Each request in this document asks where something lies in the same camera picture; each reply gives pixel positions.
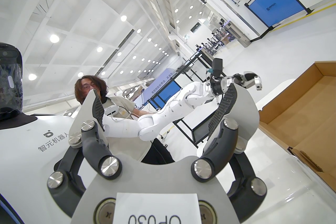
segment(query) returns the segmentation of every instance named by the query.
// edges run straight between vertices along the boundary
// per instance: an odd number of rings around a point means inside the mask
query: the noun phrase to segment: joyson logo
[[[270,11],[271,10],[271,8],[273,8],[273,7],[275,7],[276,6],[276,3],[273,3],[273,4],[271,4],[268,8],[266,8],[268,11]]]

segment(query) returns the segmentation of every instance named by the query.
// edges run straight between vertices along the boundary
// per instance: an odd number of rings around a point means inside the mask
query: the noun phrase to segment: robot logo
[[[45,133],[45,134],[43,134],[45,137],[52,137],[54,134],[50,131],[50,130],[48,130],[48,132],[47,133]]]

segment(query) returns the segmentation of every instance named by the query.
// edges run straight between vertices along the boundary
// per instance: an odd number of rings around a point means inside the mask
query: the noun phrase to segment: beige shirt
[[[119,96],[113,96],[110,97],[109,100],[102,104],[104,108],[108,108],[109,106],[115,104],[119,106],[119,112],[114,115],[114,117],[118,118],[129,118],[132,119],[131,116],[129,116],[129,112],[133,112],[135,103],[131,102],[130,100],[119,97]],[[108,137],[108,147],[112,154],[118,156],[118,154],[126,154],[130,156],[131,158],[142,161],[144,157],[146,156],[147,152],[149,151],[151,147],[150,141],[143,141],[138,137],[134,138],[116,138],[116,137]]]

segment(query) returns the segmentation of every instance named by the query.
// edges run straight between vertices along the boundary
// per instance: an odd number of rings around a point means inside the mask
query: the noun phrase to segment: long hair
[[[102,79],[98,78],[97,76],[92,75],[86,75],[82,76],[80,79],[77,80],[75,83],[75,96],[78,102],[81,103],[81,105],[84,103],[86,95],[82,91],[82,79],[89,79],[91,82],[95,84],[95,86],[100,90],[102,101],[106,99],[107,94],[107,85],[106,82]]]

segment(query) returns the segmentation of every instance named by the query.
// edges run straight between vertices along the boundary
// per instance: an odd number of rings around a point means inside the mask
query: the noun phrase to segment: person
[[[83,104],[85,97],[91,89],[96,92],[101,99],[104,109],[111,105],[117,105],[119,111],[114,117],[132,119],[131,114],[135,117],[151,114],[150,112],[138,110],[135,103],[121,96],[107,97],[107,85],[104,80],[97,76],[86,75],[81,77],[75,83],[75,96],[80,104]],[[112,154],[127,154],[135,160],[146,164],[168,164],[174,160],[169,151],[156,138],[153,141],[143,141],[140,138],[112,138],[108,137],[108,147]]]

